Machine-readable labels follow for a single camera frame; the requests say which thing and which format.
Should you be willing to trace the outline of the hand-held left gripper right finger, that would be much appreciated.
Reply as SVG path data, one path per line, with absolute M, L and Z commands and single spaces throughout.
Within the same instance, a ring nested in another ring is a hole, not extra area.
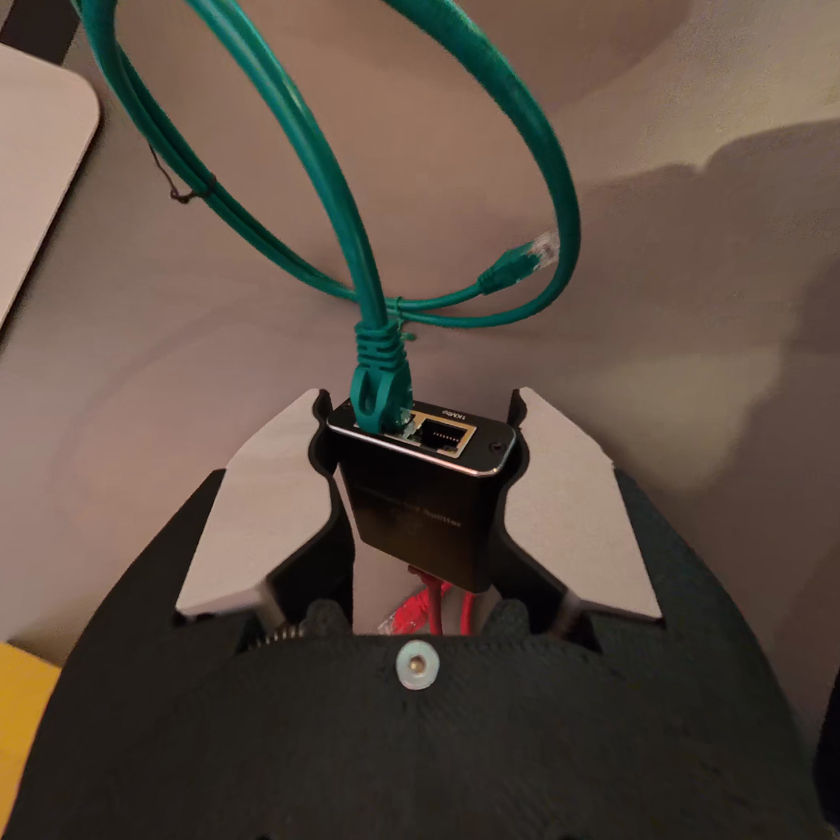
M 529 387 L 511 394 L 516 439 L 488 537 L 491 585 L 533 634 L 574 635 L 591 614 L 663 620 L 613 462 Z

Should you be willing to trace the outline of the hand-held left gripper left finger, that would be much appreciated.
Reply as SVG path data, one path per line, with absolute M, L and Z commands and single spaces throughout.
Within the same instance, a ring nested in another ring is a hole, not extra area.
M 354 537 L 335 479 L 330 394 L 312 389 L 228 462 L 175 609 L 252 613 L 264 632 L 296 632 L 309 607 L 353 621 Z

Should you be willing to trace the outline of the black ethernet splitter box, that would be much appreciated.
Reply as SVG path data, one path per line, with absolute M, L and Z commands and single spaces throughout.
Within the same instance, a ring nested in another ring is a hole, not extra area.
M 415 402 L 401 431 L 370 434 L 347 400 L 328 428 L 364 543 L 462 590 L 490 588 L 487 545 L 514 427 Z

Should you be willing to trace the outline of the yellow plastic bin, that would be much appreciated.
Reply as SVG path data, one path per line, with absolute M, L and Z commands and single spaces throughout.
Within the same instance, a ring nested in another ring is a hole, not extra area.
M 39 723 L 60 667 L 11 644 L 1 644 L 1 828 L 18 793 Z

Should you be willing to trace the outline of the black twist tie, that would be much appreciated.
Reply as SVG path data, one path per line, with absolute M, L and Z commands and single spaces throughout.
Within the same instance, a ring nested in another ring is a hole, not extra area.
M 159 157 L 156 149 L 153 147 L 151 142 L 148 142 L 148 146 L 154 161 L 154 165 L 156 166 L 157 170 L 163 174 L 163 177 L 169 186 L 169 197 L 172 201 L 179 203 L 181 205 L 187 205 L 193 200 L 206 200 L 211 195 L 214 194 L 217 178 L 214 173 L 210 174 L 208 182 L 205 186 L 200 190 L 190 190 L 189 192 L 180 192 L 175 185 L 175 182 L 171 176 L 171 174 L 165 169 L 161 162 L 161 158 Z

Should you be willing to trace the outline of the white rounded plate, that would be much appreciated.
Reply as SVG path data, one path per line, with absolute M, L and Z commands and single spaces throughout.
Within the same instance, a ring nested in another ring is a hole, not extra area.
M 89 82 L 1 46 L 1 321 L 14 305 L 100 122 Z

